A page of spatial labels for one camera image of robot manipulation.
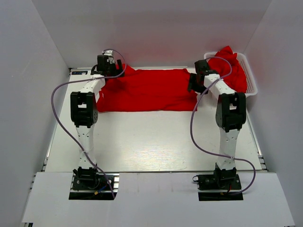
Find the red t shirt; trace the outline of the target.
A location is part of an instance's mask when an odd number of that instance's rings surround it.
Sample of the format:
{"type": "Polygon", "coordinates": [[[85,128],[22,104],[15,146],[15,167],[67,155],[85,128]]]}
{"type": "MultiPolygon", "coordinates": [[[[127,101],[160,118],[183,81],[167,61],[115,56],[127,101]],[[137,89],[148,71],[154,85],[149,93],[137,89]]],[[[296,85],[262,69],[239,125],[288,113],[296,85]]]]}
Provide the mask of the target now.
{"type": "Polygon", "coordinates": [[[102,112],[192,111],[197,94],[188,91],[186,69],[135,70],[109,79],[100,90],[97,110],[102,112]]]}

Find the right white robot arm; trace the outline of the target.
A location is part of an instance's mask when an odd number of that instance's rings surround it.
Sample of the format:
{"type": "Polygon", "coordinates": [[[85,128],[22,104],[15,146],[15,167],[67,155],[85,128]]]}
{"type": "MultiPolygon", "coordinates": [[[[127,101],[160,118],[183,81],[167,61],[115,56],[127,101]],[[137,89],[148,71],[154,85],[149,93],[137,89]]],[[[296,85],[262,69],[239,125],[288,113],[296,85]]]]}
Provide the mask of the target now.
{"type": "Polygon", "coordinates": [[[200,94],[211,92],[217,99],[215,121],[220,130],[220,146],[216,168],[235,170],[237,138],[246,122],[246,95],[230,88],[218,72],[210,69],[207,60],[196,61],[195,70],[190,74],[187,90],[200,94]]]}

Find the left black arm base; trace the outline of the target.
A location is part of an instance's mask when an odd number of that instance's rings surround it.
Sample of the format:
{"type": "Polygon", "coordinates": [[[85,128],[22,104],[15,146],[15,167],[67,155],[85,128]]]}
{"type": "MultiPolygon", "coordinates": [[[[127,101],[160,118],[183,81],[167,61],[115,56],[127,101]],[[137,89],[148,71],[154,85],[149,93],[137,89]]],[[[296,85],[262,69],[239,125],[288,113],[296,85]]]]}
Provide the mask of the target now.
{"type": "Polygon", "coordinates": [[[102,174],[90,167],[73,170],[69,200],[112,201],[119,187],[119,173],[102,174]]]}

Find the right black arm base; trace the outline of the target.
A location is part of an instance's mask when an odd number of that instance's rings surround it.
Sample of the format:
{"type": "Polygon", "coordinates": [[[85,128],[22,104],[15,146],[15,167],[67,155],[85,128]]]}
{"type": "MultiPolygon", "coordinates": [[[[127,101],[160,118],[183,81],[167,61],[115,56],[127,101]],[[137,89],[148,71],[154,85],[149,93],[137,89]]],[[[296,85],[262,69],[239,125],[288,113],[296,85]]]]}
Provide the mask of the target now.
{"type": "Polygon", "coordinates": [[[221,170],[216,167],[212,174],[195,175],[199,201],[242,201],[240,177],[236,168],[221,170]]]}

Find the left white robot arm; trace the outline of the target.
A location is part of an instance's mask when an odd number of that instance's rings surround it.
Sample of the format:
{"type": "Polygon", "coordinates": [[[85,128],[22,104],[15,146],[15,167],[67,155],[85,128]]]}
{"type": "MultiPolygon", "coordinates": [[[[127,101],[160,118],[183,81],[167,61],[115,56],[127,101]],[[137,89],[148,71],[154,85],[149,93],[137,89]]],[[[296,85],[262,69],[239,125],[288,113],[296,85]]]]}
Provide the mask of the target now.
{"type": "Polygon", "coordinates": [[[70,95],[71,120],[75,125],[80,144],[79,166],[97,168],[94,152],[94,127],[98,121],[97,101],[106,80],[123,77],[126,67],[121,59],[115,60],[113,50],[107,49],[97,56],[97,64],[90,71],[90,79],[80,91],[70,95]]]}

